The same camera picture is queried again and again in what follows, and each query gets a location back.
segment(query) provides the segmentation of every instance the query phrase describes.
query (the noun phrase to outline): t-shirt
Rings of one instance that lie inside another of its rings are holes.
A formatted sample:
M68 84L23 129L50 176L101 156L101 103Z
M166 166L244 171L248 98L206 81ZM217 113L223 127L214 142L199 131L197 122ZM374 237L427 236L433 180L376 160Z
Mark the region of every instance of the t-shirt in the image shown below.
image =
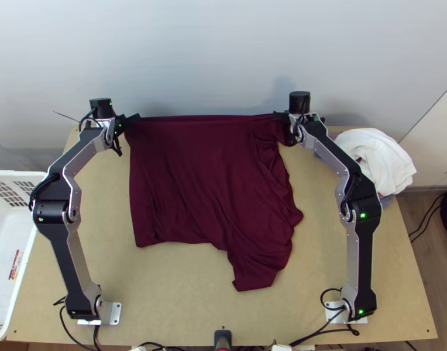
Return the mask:
M136 245L211 243L226 250L238 291L271 286L302 219L271 115L130 121L129 197Z

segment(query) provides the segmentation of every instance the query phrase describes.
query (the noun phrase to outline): laundry basket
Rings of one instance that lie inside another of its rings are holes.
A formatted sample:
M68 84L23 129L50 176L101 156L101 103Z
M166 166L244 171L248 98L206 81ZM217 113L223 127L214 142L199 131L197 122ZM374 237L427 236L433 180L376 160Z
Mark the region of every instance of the laundry basket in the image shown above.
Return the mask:
M0 171L0 340L9 327L37 229L27 208L43 172Z

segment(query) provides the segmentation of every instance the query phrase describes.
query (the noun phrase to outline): label sticker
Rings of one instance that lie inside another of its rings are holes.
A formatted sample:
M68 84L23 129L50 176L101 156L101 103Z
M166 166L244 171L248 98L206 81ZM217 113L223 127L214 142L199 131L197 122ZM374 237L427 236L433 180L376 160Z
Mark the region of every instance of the label sticker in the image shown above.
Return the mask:
M19 266L22 262L23 251L17 250L12 262L11 273L9 273L9 280L16 280Z

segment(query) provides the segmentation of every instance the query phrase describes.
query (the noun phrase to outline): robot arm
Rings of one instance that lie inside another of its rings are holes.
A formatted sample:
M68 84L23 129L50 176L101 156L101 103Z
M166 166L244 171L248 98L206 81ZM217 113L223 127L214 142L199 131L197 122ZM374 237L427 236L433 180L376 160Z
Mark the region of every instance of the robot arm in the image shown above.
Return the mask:
M78 142L50 166L47 177L32 193L30 209L39 232L51 241L66 285L69 316L79 324L114 325L119 322L121 304L103 301L100 286L90 279L77 233L82 191L74 177L98 152L114 149L121 156L118 136L125 117L115 115L110 99L90 100L90 105L92 110L84 119L92 122L87 122Z
M342 303L348 322L371 315L376 310L376 295L371 288L373 232L381 218L376 188L357 162L328 136L319 116L310 113L309 92L292 92L289 110L274 114L290 122L292 144L312 149L339 176L334 195L347 230L347 282L341 291Z

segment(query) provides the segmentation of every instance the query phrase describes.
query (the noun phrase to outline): wooden floor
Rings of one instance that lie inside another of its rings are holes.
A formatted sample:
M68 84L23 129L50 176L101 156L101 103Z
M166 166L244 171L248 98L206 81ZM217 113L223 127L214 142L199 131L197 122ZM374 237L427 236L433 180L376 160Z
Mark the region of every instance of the wooden floor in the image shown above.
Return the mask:
M424 213L431 205L436 192L410 192L398 196L401 212L408 232L415 230ZM438 331L438 339L412 341L418 351L447 351L447 233L443 228L439 211L431 219L428 230L413 244L415 257L420 269L428 301ZM375 344L342 345L348 351L360 351ZM104 351L127 351L129 347L103 347ZM209 351L210 347L186 347L189 351ZM319 350L340 349L338 345L319 345ZM75 351L74 345L23 344L4 342L0 351ZM378 343L377 351L411 351L405 342Z

